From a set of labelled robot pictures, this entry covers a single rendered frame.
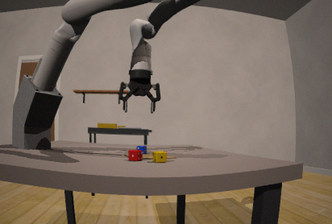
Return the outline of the red die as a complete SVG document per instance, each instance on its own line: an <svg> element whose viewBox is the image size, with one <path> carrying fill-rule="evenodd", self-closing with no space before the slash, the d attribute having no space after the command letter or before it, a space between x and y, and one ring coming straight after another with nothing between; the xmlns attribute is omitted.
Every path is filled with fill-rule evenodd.
<svg viewBox="0 0 332 224"><path fill-rule="evenodd" d="M130 161L141 161L141 160L143 160L143 151L129 150L129 160Z"/></svg>

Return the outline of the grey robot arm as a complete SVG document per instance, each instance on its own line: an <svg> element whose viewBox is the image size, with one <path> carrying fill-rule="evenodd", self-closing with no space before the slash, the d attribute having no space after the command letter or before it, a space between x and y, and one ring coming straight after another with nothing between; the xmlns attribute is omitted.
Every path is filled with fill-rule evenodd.
<svg viewBox="0 0 332 224"><path fill-rule="evenodd" d="M106 11L142 5L153 0L70 0L62 11L64 22L56 29L44 55L39 58L31 82L38 88L52 92L74 44L80 39L92 15ZM161 26L179 11L201 0L164 0L148 14L147 21L136 19L131 23L131 70L151 71L151 45L144 39L156 36ZM149 23L150 22L150 23ZM153 23L153 25L151 25ZM70 25L69 25L70 24Z"/></svg>

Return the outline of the blue die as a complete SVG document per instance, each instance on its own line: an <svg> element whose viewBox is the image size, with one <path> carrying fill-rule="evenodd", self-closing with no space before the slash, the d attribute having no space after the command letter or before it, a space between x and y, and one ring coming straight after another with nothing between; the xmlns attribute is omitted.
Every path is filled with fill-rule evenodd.
<svg viewBox="0 0 332 224"><path fill-rule="evenodd" d="M147 154L147 146L137 146L137 150L143 151L143 154Z"/></svg>

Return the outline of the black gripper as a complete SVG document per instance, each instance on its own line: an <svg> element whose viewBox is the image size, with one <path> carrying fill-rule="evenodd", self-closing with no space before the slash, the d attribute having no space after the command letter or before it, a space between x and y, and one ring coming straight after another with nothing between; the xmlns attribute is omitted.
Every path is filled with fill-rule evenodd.
<svg viewBox="0 0 332 224"><path fill-rule="evenodd" d="M123 97L123 90L128 86L129 93ZM152 96L149 90L153 88L156 91L156 98ZM130 72L129 84L121 82L118 98L123 100L123 110L127 112L127 100L133 93L135 96L147 95L151 100L151 114L156 110L156 102L160 100L160 84L151 84L151 71L146 69L134 69Z"/></svg>

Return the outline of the yellow die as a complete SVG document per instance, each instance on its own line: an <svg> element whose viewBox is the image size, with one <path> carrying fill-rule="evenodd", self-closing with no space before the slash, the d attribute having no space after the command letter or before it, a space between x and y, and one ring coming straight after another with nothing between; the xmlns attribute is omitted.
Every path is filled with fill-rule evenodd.
<svg viewBox="0 0 332 224"><path fill-rule="evenodd" d="M166 163L167 162L167 152L166 151L153 151L152 161L155 163Z"/></svg>

